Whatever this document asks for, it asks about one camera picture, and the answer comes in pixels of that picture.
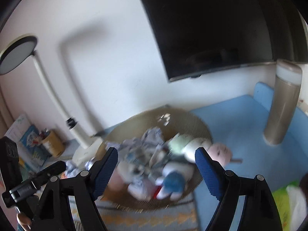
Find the paper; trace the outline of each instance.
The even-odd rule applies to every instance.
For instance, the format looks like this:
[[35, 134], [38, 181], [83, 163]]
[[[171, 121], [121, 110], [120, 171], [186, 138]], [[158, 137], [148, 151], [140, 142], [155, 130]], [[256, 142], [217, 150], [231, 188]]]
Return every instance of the paper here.
[[18, 143], [30, 126], [31, 124], [26, 114], [21, 114], [4, 136], [8, 137], [15, 143]]

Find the white wall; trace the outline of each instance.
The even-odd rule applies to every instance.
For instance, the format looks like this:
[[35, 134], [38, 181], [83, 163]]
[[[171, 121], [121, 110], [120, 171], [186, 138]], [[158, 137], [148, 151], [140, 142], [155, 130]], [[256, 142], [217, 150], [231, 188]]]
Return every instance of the white wall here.
[[[189, 110], [275, 80], [274, 66], [260, 66], [168, 83], [140, 0], [23, 0], [0, 34], [0, 49], [25, 33], [38, 36], [52, 85], [89, 134], [166, 103]], [[57, 127], [71, 138], [31, 58], [0, 84], [13, 117], [26, 112], [39, 128]]]

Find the toy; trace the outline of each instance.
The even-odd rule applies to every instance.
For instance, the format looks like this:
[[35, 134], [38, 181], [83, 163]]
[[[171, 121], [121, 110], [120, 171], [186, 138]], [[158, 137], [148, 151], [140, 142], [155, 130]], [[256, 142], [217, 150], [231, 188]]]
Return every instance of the toy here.
[[193, 177], [194, 167], [190, 164], [168, 162], [164, 167], [163, 176], [156, 180], [156, 185], [162, 186], [157, 199], [164, 199], [170, 195], [171, 200], [178, 200], [186, 187], [186, 183]]
[[208, 155], [214, 161], [218, 161], [221, 166], [227, 165], [232, 159], [231, 150], [222, 143], [213, 144], [208, 150]]
[[207, 151], [210, 146], [212, 145], [212, 142], [205, 138], [195, 138], [192, 141], [190, 141], [182, 150], [182, 154], [184, 154], [184, 157], [187, 161], [191, 163], [195, 162], [195, 152], [199, 147], [204, 147], [204, 149]]
[[172, 154], [182, 155], [183, 148], [192, 140], [192, 136], [186, 134], [181, 135], [180, 133], [178, 133], [171, 140], [169, 140], [169, 150]]

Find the cylindrical container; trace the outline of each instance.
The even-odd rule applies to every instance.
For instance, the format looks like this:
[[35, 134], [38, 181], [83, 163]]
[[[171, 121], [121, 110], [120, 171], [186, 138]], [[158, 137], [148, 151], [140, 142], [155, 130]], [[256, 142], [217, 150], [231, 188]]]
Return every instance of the cylindrical container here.
[[65, 149], [63, 143], [53, 130], [51, 130], [50, 134], [42, 140], [42, 144], [53, 157], [59, 157]]
[[302, 70], [290, 61], [278, 59], [274, 97], [264, 137], [269, 145], [277, 145], [289, 128], [301, 89]]

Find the striped rug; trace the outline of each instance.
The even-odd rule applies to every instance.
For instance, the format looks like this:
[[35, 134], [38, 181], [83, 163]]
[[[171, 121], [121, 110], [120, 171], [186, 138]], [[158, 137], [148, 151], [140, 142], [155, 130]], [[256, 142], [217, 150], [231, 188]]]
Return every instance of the striped rug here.
[[[193, 194], [175, 206], [141, 213], [117, 209], [104, 198], [97, 200], [96, 206], [109, 231], [199, 231]], [[73, 197], [70, 197], [70, 207], [76, 230], [83, 231]]]

